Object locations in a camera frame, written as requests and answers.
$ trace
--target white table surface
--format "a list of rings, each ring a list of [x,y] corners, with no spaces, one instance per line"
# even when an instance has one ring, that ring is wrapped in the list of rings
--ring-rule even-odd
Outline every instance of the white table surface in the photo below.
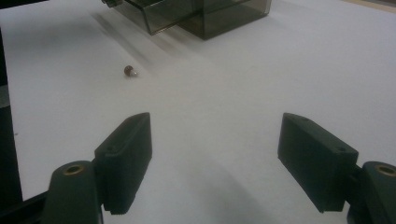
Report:
[[[268,17],[203,41],[150,36],[99,0],[0,11],[24,199],[150,112],[153,159],[127,215],[105,223],[347,223],[320,214],[277,159],[282,114],[396,163],[396,14],[274,0]],[[138,78],[126,78],[132,65]]]

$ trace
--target small brown object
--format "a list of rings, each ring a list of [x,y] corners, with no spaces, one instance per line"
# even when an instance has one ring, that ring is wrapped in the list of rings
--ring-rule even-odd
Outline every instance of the small brown object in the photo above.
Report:
[[[131,65],[128,65],[124,68],[124,74],[127,77],[137,77],[137,72]]]

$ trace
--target screw hole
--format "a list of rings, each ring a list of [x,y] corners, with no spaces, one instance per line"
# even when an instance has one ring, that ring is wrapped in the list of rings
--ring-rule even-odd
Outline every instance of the screw hole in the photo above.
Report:
[[[116,147],[108,147],[107,151],[114,152],[114,151],[117,151],[117,148]]]
[[[76,175],[83,170],[84,167],[82,165],[72,165],[67,167],[67,169],[64,171],[64,175]]]
[[[386,165],[377,165],[375,168],[379,173],[383,175],[396,176],[396,170],[393,167]]]

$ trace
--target plastic container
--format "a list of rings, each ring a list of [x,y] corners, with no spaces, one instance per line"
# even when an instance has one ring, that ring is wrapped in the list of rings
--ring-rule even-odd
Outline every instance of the plastic container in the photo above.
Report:
[[[174,25],[208,39],[268,15],[271,0],[125,0],[117,11],[155,35]]]

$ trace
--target brass screw insert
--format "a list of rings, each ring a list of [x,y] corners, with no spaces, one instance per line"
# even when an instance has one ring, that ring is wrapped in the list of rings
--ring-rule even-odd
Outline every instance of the brass screw insert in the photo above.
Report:
[[[71,165],[64,170],[64,175],[76,175],[84,170],[82,165]]]

